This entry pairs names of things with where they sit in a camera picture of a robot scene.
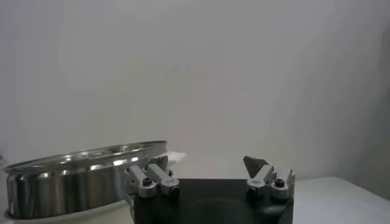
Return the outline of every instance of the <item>black base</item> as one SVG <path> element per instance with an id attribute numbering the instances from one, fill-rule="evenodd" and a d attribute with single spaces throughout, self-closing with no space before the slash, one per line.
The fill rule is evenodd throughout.
<path id="1" fill-rule="evenodd" d="M 246 180 L 181 179 L 180 196 L 135 199 L 136 224 L 292 224 L 293 199 L 253 200 Z"/>

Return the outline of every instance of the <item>white surface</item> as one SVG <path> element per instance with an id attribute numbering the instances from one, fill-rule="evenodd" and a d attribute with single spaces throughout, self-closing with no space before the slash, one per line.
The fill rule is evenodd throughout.
<path id="1" fill-rule="evenodd" d="M 179 162 L 181 162 L 181 160 L 184 159 L 184 157 L 186 157 L 186 153 L 173 151 L 169 151 L 168 153 L 166 153 L 166 155 L 168 156 L 168 167 L 178 164 Z"/>
<path id="2" fill-rule="evenodd" d="M 301 181 L 296 186 L 296 224 L 388 224 L 390 201 L 340 178 Z"/>
<path id="3" fill-rule="evenodd" d="M 0 142 L 11 162 L 166 139 L 188 154 L 180 177 L 246 177 L 244 155 L 299 178 L 349 176 L 384 93 L 387 1 L 0 8 Z"/>
<path id="4" fill-rule="evenodd" d="M 129 204 L 120 201 L 107 206 L 47 219 L 19 220 L 13 224 L 132 224 Z"/>

